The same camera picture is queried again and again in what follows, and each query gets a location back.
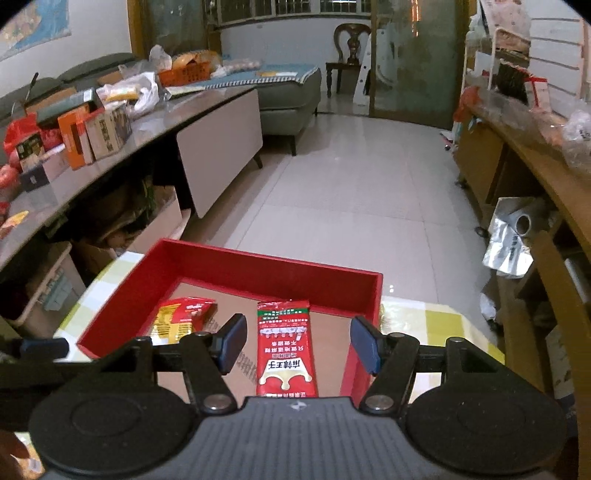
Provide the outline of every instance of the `food packaging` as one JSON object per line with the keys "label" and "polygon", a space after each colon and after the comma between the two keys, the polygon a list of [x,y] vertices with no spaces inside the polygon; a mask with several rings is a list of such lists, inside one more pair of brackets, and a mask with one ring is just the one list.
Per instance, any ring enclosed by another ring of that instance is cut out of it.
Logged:
{"label": "food packaging", "polygon": [[97,160],[121,150],[131,135],[131,122],[124,103],[107,105],[104,111],[85,120],[85,124]]}
{"label": "food packaging", "polygon": [[22,188],[26,192],[32,192],[58,178],[69,167],[66,146],[61,144],[42,155],[39,165],[25,173],[21,173]]}
{"label": "food packaging", "polygon": [[178,343],[185,335],[203,330],[216,310],[216,301],[199,297],[167,300],[158,305],[150,331],[153,345]]}
{"label": "food packaging", "polygon": [[92,151],[90,139],[88,138],[88,132],[86,131],[86,120],[89,118],[89,116],[87,116],[84,120],[78,120],[76,122],[76,130],[78,131],[78,138],[80,138],[82,156],[84,157],[84,163],[86,165],[91,165],[95,162],[95,153]]}
{"label": "food packaging", "polygon": [[60,117],[81,106],[87,107],[88,112],[94,112],[102,107],[103,103],[94,88],[84,90],[64,100],[40,108],[37,112],[37,125],[41,128],[59,127],[62,130],[59,122]]}
{"label": "food packaging", "polygon": [[259,303],[256,394],[317,397],[307,300]]}
{"label": "food packaging", "polygon": [[73,170],[86,165],[84,155],[82,153],[82,146],[80,145],[80,137],[78,136],[78,129],[76,123],[84,119],[90,112],[88,105],[82,105],[74,110],[65,113],[58,119],[60,125],[61,136],[64,139],[66,146],[66,155],[70,167]]}
{"label": "food packaging", "polygon": [[24,210],[16,215],[11,216],[2,226],[0,226],[0,240],[6,238],[6,236],[12,231],[13,228],[20,225],[25,217],[29,214],[28,210]]}
{"label": "food packaging", "polygon": [[10,203],[21,191],[18,170],[10,165],[0,168],[0,202]]}
{"label": "food packaging", "polygon": [[25,137],[16,148],[21,170],[28,171],[40,162],[40,157],[45,153],[43,141],[39,132]]}

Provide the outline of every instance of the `blue blanket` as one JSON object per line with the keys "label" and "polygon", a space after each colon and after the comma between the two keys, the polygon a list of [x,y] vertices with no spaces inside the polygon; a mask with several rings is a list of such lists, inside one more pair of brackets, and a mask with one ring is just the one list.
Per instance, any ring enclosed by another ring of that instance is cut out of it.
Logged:
{"label": "blue blanket", "polygon": [[[240,85],[261,85],[263,83],[281,83],[297,82],[303,84],[318,67],[315,65],[287,63],[283,65],[263,65],[260,70],[251,70],[250,72],[239,72],[226,75],[203,82],[196,82],[192,85],[205,87],[207,90],[214,88],[235,87]],[[277,72],[289,73],[288,75],[261,76],[261,73]]]}

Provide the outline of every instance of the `orange basket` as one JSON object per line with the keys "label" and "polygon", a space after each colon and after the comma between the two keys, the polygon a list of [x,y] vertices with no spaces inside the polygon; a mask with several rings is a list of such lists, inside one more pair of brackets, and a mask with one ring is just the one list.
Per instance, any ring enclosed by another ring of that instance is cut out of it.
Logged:
{"label": "orange basket", "polygon": [[192,62],[179,69],[165,70],[158,74],[163,87],[182,87],[189,83],[209,80],[209,62]]}

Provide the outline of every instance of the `glass door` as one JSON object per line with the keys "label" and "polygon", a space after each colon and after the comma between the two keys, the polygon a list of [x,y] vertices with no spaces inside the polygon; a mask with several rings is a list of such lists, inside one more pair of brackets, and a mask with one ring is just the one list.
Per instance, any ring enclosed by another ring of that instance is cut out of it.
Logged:
{"label": "glass door", "polygon": [[467,20],[466,0],[372,0],[370,116],[451,129]]}

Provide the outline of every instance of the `sofa cushion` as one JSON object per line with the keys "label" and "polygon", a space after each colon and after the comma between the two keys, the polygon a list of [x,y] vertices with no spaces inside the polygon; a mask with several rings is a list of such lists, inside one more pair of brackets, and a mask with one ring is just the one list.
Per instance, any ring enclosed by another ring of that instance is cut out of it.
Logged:
{"label": "sofa cushion", "polygon": [[310,75],[303,85],[297,82],[266,83],[256,86],[259,96],[259,109],[283,110],[298,109],[310,102],[320,94],[320,82],[322,75],[316,70]]}
{"label": "sofa cushion", "polygon": [[[43,78],[37,79],[35,86],[31,89],[31,95],[29,96],[29,103],[35,103],[43,100],[46,97],[61,90],[63,85],[57,79]],[[20,87],[13,92],[7,93],[0,98],[0,125],[9,121],[12,113],[12,105],[14,102],[24,101],[29,90],[29,84]]]}
{"label": "sofa cushion", "polygon": [[72,83],[91,76],[94,73],[117,68],[122,63],[129,63],[130,61],[135,60],[137,60],[137,57],[133,53],[112,53],[111,55],[105,55],[98,59],[80,63],[62,73],[58,78],[64,83]]}

